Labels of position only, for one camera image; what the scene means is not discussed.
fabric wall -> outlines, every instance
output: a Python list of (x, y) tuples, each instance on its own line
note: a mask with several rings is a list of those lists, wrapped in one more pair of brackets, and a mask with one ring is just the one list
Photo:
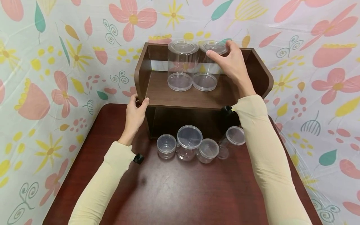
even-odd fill
[(41, 224), (144, 42), (234, 39), (274, 77), (270, 116), (323, 224), (360, 220), (357, 0), (0, 0), (1, 224)]

right hand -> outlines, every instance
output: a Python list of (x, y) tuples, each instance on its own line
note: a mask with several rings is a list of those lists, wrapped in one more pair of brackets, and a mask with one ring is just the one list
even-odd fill
[(226, 41), (226, 45), (230, 49), (228, 56), (223, 57), (212, 50), (208, 50), (206, 55), (214, 60), (224, 73), (233, 80), (239, 88), (240, 97), (256, 95), (239, 46), (231, 40)]

arm sleeve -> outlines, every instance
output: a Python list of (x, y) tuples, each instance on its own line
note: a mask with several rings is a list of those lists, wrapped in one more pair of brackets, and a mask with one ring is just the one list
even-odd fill
[(113, 142), (104, 162), (92, 177), (72, 211), (69, 224), (99, 224), (123, 174), (128, 170), (135, 154), (132, 146)]
[(238, 100), (233, 106), (245, 132), (256, 181), (265, 201), (269, 224), (311, 224), (292, 182), (284, 148), (259, 95)]

wooden shelf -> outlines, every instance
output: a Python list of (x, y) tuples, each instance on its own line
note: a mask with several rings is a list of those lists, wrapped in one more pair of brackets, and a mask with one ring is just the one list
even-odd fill
[(152, 71), (145, 97), (150, 106), (220, 110), (225, 105), (234, 105), (239, 96), (234, 83), (221, 75), (213, 91), (200, 91), (191, 87), (187, 91), (174, 91), (167, 85), (167, 72)]
[(151, 125), (150, 138), (163, 134), (176, 137), (179, 128), (194, 125), (201, 130), (203, 138), (220, 141), (229, 127), (240, 124), (237, 115), (225, 117), (221, 111), (206, 109), (148, 107), (147, 119)]
[[(273, 77), (254, 49), (241, 50), (254, 90), (265, 98), (273, 87)], [(220, 75), (212, 91), (204, 92), (194, 87), (187, 91), (174, 91), (167, 84), (167, 72), (153, 71), (151, 67), (151, 61), (167, 62), (167, 54), (166, 44), (145, 43), (135, 68), (139, 100), (150, 98), (145, 120), (150, 138), (163, 134), (176, 137), (180, 127), (194, 125), (201, 130), (203, 138), (219, 141), (229, 127), (240, 124), (236, 113), (225, 115), (221, 110), (237, 102), (237, 87), (226, 75)], [(204, 52), (198, 51), (197, 54), (200, 59), (205, 58)]]

wooden tabletop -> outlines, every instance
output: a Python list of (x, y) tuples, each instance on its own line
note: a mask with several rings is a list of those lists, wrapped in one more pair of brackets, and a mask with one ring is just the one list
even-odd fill
[[(43, 224), (67, 224), (111, 143), (122, 134), (125, 115), (125, 105), (108, 104), (101, 109)], [(176, 156), (162, 160), (156, 140), (149, 140), (141, 127), (133, 152), (145, 160), (141, 165), (131, 163), (101, 224), (268, 224), (246, 145), (232, 149), (228, 159), (216, 158), (210, 164), (196, 158), (183, 162)], [(290, 169), (309, 217), (313, 224), (321, 224), (292, 163)]]

